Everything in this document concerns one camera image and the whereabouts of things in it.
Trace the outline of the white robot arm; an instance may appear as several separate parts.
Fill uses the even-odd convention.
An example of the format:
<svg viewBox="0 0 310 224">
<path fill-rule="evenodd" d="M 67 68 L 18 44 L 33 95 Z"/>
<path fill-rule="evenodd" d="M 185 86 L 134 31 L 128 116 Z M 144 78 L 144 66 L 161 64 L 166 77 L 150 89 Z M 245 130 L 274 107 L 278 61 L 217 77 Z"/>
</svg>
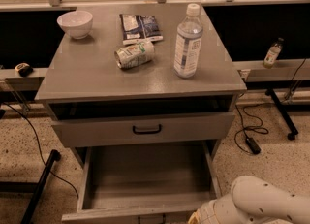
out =
<svg viewBox="0 0 310 224">
<path fill-rule="evenodd" d="M 264 224 L 277 219 L 310 224 L 310 198 L 255 176 L 240 176 L 228 194 L 202 204 L 188 224 Z"/>
</svg>

